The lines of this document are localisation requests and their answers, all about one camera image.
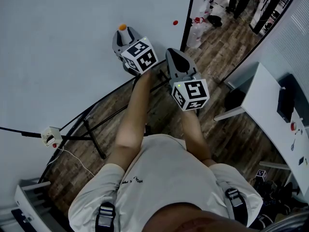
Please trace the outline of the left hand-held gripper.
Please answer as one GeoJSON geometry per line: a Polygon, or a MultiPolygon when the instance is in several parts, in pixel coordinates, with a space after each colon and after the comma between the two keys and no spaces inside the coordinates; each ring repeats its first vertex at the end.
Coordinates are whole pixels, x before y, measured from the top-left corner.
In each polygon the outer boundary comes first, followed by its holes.
{"type": "Polygon", "coordinates": [[[130,37],[129,45],[122,45],[120,32],[117,30],[112,38],[112,49],[131,75],[137,76],[147,72],[158,63],[158,58],[147,37],[143,37],[132,27],[127,27],[130,37]]]}

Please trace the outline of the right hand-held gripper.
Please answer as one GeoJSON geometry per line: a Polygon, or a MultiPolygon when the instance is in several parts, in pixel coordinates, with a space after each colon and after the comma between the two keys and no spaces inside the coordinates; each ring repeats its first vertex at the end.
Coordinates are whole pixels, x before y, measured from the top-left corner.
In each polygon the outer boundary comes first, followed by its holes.
{"type": "Polygon", "coordinates": [[[206,79],[197,72],[195,62],[175,48],[166,50],[171,96],[182,111],[196,110],[210,99],[206,79]]]}

